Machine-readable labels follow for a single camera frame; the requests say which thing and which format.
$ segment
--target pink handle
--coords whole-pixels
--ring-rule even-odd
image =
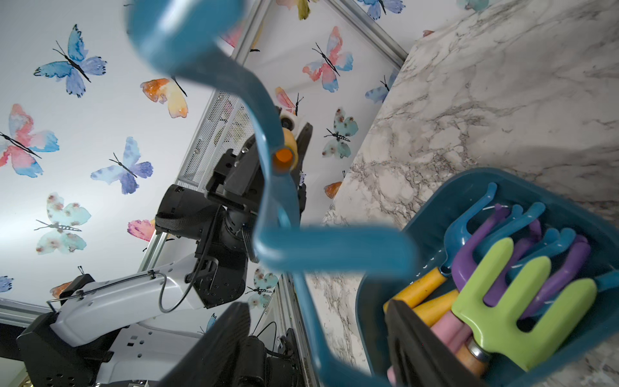
[[[463,323],[451,311],[445,313],[430,329],[454,354],[462,347],[472,333],[469,326]]]

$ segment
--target white wall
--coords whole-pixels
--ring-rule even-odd
[[[23,370],[23,362],[0,357],[0,387],[17,387],[12,382]]]
[[[246,67],[256,73],[275,99],[275,88],[282,87],[293,102],[297,93],[303,99],[299,104],[299,117],[314,126],[314,133],[303,162],[307,174],[307,204],[301,218],[304,224],[318,223],[324,217],[332,200],[324,193],[324,187],[342,181],[342,171],[347,171],[378,110],[380,103],[365,98],[365,93],[379,87],[383,76],[389,78],[394,66],[365,40],[352,26],[325,2],[311,3],[307,20],[298,20],[297,9],[288,11],[283,6],[272,6],[262,35],[251,53]],[[303,67],[321,57],[312,50],[318,43],[326,51],[327,40],[334,26],[338,26],[344,41],[342,51],[353,54],[353,69],[340,71],[339,90],[330,93],[324,90],[320,80],[313,82]],[[354,117],[359,132],[347,143],[352,155],[343,159],[322,157],[322,150],[329,138],[326,128],[333,130],[333,118],[338,107],[343,107],[346,116]]]
[[[40,153],[44,173],[20,176],[11,161],[0,167],[0,276],[14,278],[13,289],[0,297],[45,305],[50,288],[73,280],[83,266],[96,280],[137,271],[147,242],[127,233],[127,223],[153,219],[159,202],[176,178],[185,152],[211,96],[208,87],[179,80],[188,94],[187,118],[171,118],[167,105],[150,101],[140,88],[164,77],[134,53],[124,26],[125,0],[11,0],[0,5],[0,131],[8,133],[14,103],[34,120],[34,131],[51,130],[60,150]],[[88,56],[107,61],[107,73],[91,76],[82,98],[68,95],[65,82],[35,77],[35,69],[61,60],[56,40],[66,50],[73,25],[82,31]],[[134,194],[121,194],[120,183],[107,185],[90,174],[111,165],[112,152],[122,157],[125,139],[138,142],[140,161],[154,173],[138,179]],[[36,219],[47,220],[46,197],[52,192],[65,204],[78,202],[92,215],[79,226],[84,251],[39,255],[35,247],[49,230],[33,231]]]

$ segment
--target blue butterfly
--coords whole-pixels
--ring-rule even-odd
[[[387,82],[387,80],[383,76],[383,80],[381,81],[383,85],[367,92],[365,94],[365,98],[367,98],[368,100],[374,101],[374,103],[378,101],[385,102],[385,98],[387,98],[387,94],[391,90],[391,86],[393,86],[393,82],[396,81],[396,77],[397,77],[397,73],[394,72],[393,74],[391,74],[391,77],[389,77],[389,82]]]
[[[402,0],[357,0],[370,6],[368,8],[368,15],[374,20],[378,20],[381,18],[381,8],[383,8],[383,12],[387,14],[387,9],[395,14],[402,13],[405,5],[402,3]]]
[[[112,184],[116,180],[120,180],[123,194],[136,192],[140,187],[137,185],[136,177],[146,179],[153,174],[153,166],[148,162],[136,164],[140,159],[140,149],[137,147],[137,142],[133,137],[127,137],[127,143],[124,146],[123,162],[120,162],[114,154],[116,160],[110,159],[118,165],[110,165],[107,168],[101,168],[90,174],[93,180],[102,180],[108,184]]]
[[[209,318],[209,323],[206,326],[206,330],[208,331],[213,325],[215,325],[215,321],[217,320],[217,316],[215,316],[215,313],[213,313],[213,315]]]
[[[266,308],[271,300],[271,295],[273,293],[272,289],[277,285],[277,281],[279,277],[277,277],[273,273],[265,273],[264,269],[259,267],[254,272],[254,288],[250,288],[251,292],[256,292],[256,294],[249,296],[247,303],[249,304],[249,308],[253,309],[256,307]]]
[[[7,276],[0,277],[0,293],[8,292],[10,289],[13,289],[13,278],[8,278]]]
[[[80,74],[90,82],[86,74],[94,76],[104,75],[107,62],[102,60],[100,56],[91,56],[86,59],[88,50],[84,49],[82,32],[77,29],[77,24],[73,26],[73,31],[69,35],[68,55],[64,53],[57,40],[56,44],[60,51],[55,48],[52,50],[64,56],[64,59],[67,61],[44,64],[35,71],[34,75],[37,77],[46,76],[47,78],[58,77],[57,82],[61,78],[67,77],[67,93],[75,94],[77,98],[80,98],[86,93],[86,87]]]
[[[333,132],[328,130],[330,134],[325,137],[335,137],[333,140],[327,142],[322,150],[323,157],[329,157],[338,155],[340,159],[344,157],[350,157],[350,148],[346,143],[342,141],[348,141],[346,137],[354,136],[359,130],[357,122],[352,117],[346,117],[346,112],[343,108],[337,109],[335,112],[335,118],[333,119]]]
[[[215,325],[215,321],[217,320],[217,316],[215,316],[215,313],[213,313],[213,315],[209,318],[209,322],[206,325],[206,330],[202,329],[202,327],[200,327],[200,330],[202,332],[198,332],[198,333],[202,333],[205,334],[206,332],[208,332],[208,330]]]

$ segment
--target butterfly wall decal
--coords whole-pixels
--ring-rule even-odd
[[[230,46],[236,48],[236,45],[238,44],[238,40],[241,38],[241,35],[243,34],[243,26],[244,26],[244,24],[245,24],[245,22],[243,21],[237,27],[234,27],[230,31],[224,33],[222,35],[222,39],[226,43],[228,43]],[[260,52],[260,50],[258,50],[256,48],[256,45],[258,44],[258,39],[260,39],[260,34],[261,33],[262,33],[262,25],[260,25],[260,29],[258,30],[258,33],[256,34],[256,38],[254,39],[254,43],[252,43],[252,45],[251,45],[251,49],[249,49],[250,53]]]
[[[217,316],[215,316],[215,313],[213,313],[213,315],[209,318],[209,322],[208,322],[208,324],[206,325],[206,330],[204,330],[204,329],[202,328],[202,326],[201,326],[201,327],[200,327],[200,332],[198,332],[198,333],[205,334],[206,332],[208,332],[208,331],[209,331],[209,329],[210,329],[213,325],[215,325],[215,321],[217,321]]]
[[[309,78],[314,82],[322,75],[322,87],[332,93],[339,89],[337,83],[337,76],[340,75],[339,71],[352,70],[352,54],[340,52],[343,44],[344,41],[340,36],[340,29],[337,26],[333,27],[327,42],[327,52],[323,53],[318,43],[316,43],[318,50],[312,48],[312,50],[322,56],[322,60],[309,63],[303,68],[303,72],[309,75]]]
[[[269,304],[269,301],[271,300],[271,295],[273,293],[273,291],[269,289],[273,289],[275,285],[277,285],[278,280],[279,278],[275,274],[271,272],[265,273],[263,268],[257,268],[254,272],[254,288],[248,287],[250,291],[247,293],[256,293],[249,296],[249,299],[247,300],[249,308],[266,308],[266,306]]]
[[[113,154],[116,160],[109,159],[118,165],[110,165],[107,168],[101,168],[90,174],[93,180],[105,181],[112,184],[116,180],[120,180],[121,191],[124,195],[134,193],[140,187],[137,184],[136,178],[148,178],[153,174],[153,166],[150,162],[136,164],[140,159],[140,149],[137,147],[137,141],[133,137],[127,137],[124,146],[123,162],[120,162]]]
[[[347,137],[354,136],[359,130],[357,122],[352,117],[346,117],[346,112],[343,108],[337,109],[335,118],[333,119],[333,132],[327,128],[329,134],[325,137],[335,137],[327,142],[322,150],[323,157],[337,155],[340,159],[350,157],[350,147],[346,142],[350,142]]]
[[[102,60],[100,56],[91,56],[86,59],[88,50],[84,48],[82,32],[77,29],[77,24],[73,26],[73,30],[71,30],[71,34],[69,35],[67,53],[60,47],[57,40],[56,44],[58,48],[60,48],[60,51],[55,48],[52,50],[64,56],[66,61],[44,64],[35,70],[34,75],[37,77],[45,76],[47,78],[57,77],[57,81],[67,77],[67,93],[75,94],[77,98],[81,98],[84,93],[86,93],[86,86],[84,86],[82,77],[91,82],[88,75],[104,75],[105,64],[107,62]]]
[[[69,287],[69,285],[71,285],[71,282],[73,281],[69,281],[69,282],[65,282],[62,285],[58,285],[56,287],[53,287],[50,289],[50,293],[51,296],[54,297],[55,299],[59,299],[60,298],[60,294],[67,288]]]
[[[13,169],[18,175],[37,177],[43,169],[33,156],[36,152],[56,152],[58,139],[51,131],[31,133],[34,120],[19,104],[13,105],[9,115],[9,134],[0,132],[0,167],[11,158]]]
[[[187,93],[178,84],[176,77],[153,79],[141,83],[140,87],[149,100],[161,104],[168,102],[170,117],[187,117],[188,109],[187,101],[185,101]]]
[[[150,242],[155,232],[155,220],[132,220],[127,224],[127,232],[134,237]]]
[[[297,6],[299,11],[299,20],[305,20],[310,16],[310,0],[277,0],[277,5],[288,7],[291,10],[292,7]]]
[[[381,9],[387,14],[387,10],[395,13],[401,14],[402,10],[406,7],[402,0],[357,0],[359,2],[364,3],[368,8],[368,15],[374,19],[378,20],[381,18]]]
[[[10,289],[13,289],[13,278],[0,277],[0,293],[8,292]]]
[[[288,94],[286,94],[281,87],[275,89],[275,96],[284,109],[288,110],[290,113],[293,113],[295,116],[299,115],[299,102],[301,102],[305,97],[301,97],[301,99],[299,99],[299,93],[297,93],[297,102],[292,103],[290,98],[288,98]]]
[[[49,254],[58,249],[62,254],[72,253],[75,250],[83,250],[86,242],[69,231],[81,231],[74,226],[84,224],[90,219],[90,213],[78,203],[70,203],[64,206],[64,199],[58,193],[51,193],[47,197],[47,218],[50,224],[37,219],[37,222],[45,226],[36,228],[52,228],[44,234],[37,243],[37,253]]]
[[[346,177],[346,171],[342,171],[342,177]],[[337,183],[331,183],[329,185],[324,186],[324,193],[327,195],[329,199],[333,199],[337,192],[340,190],[340,186],[342,185],[341,181]]]
[[[385,76],[383,76],[383,80],[381,81],[383,85],[367,92],[365,94],[365,98],[367,98],[368,100],[374,101],[374,103],[384,102],[385,98],[387,98],[387,94],[389,93],[389,91],[391,90],[391,87],[393,86],[393,82],[396,81],[396,77],[397,77],[396,72],[391,74],[391,77],[389,77],[389,82],[388,82],[385,79]]]

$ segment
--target blue plastic basket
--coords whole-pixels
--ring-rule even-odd
[[[443,248],[443,236],[447,227],[484,195],[490,182],[498,185],[495,199],[491,204],[500,203],[509,206],[520,204],[527,209],[533,202],[540,201],[547,208],[539,218],[544,229],[571,227],[578,234],[587,237],[592,253],[579,273],[580,277],[598,276],[610,271],[612,269],[610,265],[619,267],[619,232],[615,227],[571,201],[494,168],[477,168],[452,177],[406,225],[403,232],[417,242],[419,257],[422,257],[423,263]],[[469,230],[475,230],[487,216],[487,213],[478,214],[469,222]],[[422,275],[435,266],[429,265],[422,271]],[[387,369],[391,366],[383,304],[415,278],[414,275],[407,279],[372,278],[371,275],[367,275],[359,286],[357,323],[370,370],[375,375],[386,376]],[[448,280],[428,299],[455,288],[453,280]],[[525,373],[507,357],[496,355],[484,380],[490,386],[497,387],[530,386],[567,363],[577,360],[587,350],[618,330],[619,289],[612,289],[598,294],[588,314],[559,351],[546,362]]]

